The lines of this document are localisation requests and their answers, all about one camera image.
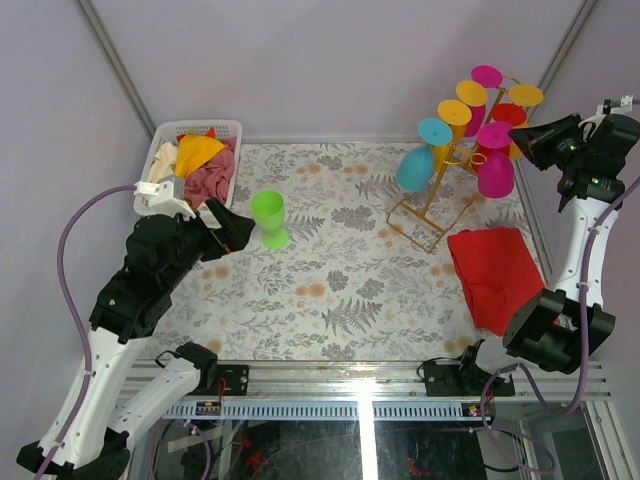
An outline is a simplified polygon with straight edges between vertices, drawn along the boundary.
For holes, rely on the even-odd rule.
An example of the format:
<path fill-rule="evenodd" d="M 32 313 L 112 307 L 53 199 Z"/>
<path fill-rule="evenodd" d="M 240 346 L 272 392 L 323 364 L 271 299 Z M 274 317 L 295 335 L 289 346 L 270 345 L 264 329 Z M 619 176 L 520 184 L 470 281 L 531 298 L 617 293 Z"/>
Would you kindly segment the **red plastic wine glass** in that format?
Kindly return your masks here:
<path fill-rule="evenodd" d="M 476 135 L 475 152 L 485 157 L 490 153 L 503 153 L 510 160 L 522 155 L 509 136 L 509 132 L 527 125 L 527 113 L 523 107 L 513 103 L 500 103 L 491 112 L 490 121 Z"/>

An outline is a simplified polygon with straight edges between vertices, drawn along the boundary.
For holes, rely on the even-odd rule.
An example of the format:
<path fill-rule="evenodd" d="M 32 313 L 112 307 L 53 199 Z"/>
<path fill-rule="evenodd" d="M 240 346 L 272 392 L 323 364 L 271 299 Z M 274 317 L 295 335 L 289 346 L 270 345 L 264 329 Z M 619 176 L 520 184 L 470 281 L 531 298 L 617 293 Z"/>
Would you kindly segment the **green plastic wine glass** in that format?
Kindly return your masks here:
<path fill-rule="evenodd" d="M 289 235 L 284 228 L 283 196 L 274 190 L 259 192 L 252 198 L 250 208 L 254 221 L 263 229 L 263 245 L 270 250 L 284 248 L 289 242 Z"/>

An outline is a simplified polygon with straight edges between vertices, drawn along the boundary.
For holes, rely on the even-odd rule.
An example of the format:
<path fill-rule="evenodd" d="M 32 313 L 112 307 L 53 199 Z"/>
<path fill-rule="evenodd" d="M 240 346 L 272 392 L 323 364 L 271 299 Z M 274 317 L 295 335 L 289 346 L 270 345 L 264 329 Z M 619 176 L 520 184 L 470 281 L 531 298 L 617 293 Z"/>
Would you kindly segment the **magenta plastic wine glass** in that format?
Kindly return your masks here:
<path fill-rule="evenodd" d="M 514 188 L 514 167 L 503 153 L 490 153 L 478 169 L 479 192 L 493 199 L 503 198 Z"/>

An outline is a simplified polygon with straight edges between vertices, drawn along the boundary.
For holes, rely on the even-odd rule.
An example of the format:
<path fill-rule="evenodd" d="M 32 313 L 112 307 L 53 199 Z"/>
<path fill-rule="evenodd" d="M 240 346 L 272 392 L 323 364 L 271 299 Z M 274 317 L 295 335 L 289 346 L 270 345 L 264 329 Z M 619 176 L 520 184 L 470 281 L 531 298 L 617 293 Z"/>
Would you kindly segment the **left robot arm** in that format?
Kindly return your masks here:
<path fill-rule="evenodd" d="M 217 356 L 187 342 L 125 405 L 117 401 L 139 353 L 172 305 L 171 295 L 198 262 L 243 250 L 255 223 L 217 199 L 206 202 L 220 226 L 155 214 L 138 220 L 126 240 L 123 267 L 97 296 L 84 336 L 85 358 L 59 415 L 17 463 L 37 477 L 117 479 L 148 430 L 182 397 L 219 384 Z"/>

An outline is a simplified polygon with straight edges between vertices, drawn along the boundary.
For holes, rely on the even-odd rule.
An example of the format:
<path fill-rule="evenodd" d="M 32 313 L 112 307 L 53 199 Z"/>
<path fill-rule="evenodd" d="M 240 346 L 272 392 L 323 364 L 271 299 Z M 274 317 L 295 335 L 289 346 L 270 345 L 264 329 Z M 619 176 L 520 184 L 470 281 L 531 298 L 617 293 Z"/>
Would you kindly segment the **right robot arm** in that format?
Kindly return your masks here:
<path fill-rule="evenodd" d="M 618 179 L 639 141 L 637 120 L 620 113 L 577 114 L 537 127 L 516 128 L 511 139 L 539 170 L 557 167 L 562 258 L 550 286 L 521 303 L 502 340 L 467 348 L 456 369 L 458 387 L 478 394 L 497 370 L 521 363 L 571 374 L 611 335 L 601 273 L 608 237 L 631 190 Z"/>

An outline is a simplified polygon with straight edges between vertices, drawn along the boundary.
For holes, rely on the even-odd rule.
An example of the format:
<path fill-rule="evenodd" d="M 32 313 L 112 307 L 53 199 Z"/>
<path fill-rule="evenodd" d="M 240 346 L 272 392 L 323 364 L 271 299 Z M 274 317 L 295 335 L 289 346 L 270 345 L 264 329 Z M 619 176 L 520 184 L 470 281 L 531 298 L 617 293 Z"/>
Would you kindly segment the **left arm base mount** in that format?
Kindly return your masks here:
<path fill-rule="evenodd" d="M 175 350 L 165 350 L 158 354 L 154 362 L 166 369 L 170 360 L 185 359 L 200 372 L 200 378 L 187 396 L 213 395 L 218 397 L 246 396 L 249 384 L 248 365 L 220 365 L 213 351 L 194 342 L 187 342 Z"/>

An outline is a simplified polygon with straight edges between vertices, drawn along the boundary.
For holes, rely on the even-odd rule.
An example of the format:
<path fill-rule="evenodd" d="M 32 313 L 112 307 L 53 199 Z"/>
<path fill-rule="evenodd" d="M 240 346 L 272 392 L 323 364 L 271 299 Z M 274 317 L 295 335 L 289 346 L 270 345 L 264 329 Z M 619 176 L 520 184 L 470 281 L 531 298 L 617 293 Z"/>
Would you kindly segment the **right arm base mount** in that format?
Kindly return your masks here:
<path fill-rule="evenodd" d="M 491 374 L 480 369 L 476 356 L 480 342 L 465 348 L 455 358 L 436 357 L 416 369 L 426 395 L 434 398 L 480 396 Z"/>

